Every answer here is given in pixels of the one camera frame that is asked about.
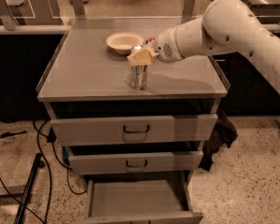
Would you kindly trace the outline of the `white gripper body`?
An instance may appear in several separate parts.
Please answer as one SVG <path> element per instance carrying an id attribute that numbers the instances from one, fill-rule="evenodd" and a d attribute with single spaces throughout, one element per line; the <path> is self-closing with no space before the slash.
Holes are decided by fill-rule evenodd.
<path id="1" fill-rule="evenodd" d="M 153 48 L 163 63 L 174 63 L 184 59 L 178 50 L 175 37 L 176 28 L 169 28 L 155 37 Z"/>

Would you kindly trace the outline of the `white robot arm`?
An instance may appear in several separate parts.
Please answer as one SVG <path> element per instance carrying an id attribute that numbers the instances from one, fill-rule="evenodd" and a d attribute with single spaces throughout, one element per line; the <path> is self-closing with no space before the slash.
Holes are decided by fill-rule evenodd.
<path id="1" fill-rule="evenodd" d="M 130 65 L 174 63 L 195 55 L 238 52 L 280 95 L 280 38 L 268 31 L 241 0 L 214 0 L 204 14 L 169 28 L 133 49 Z"/>

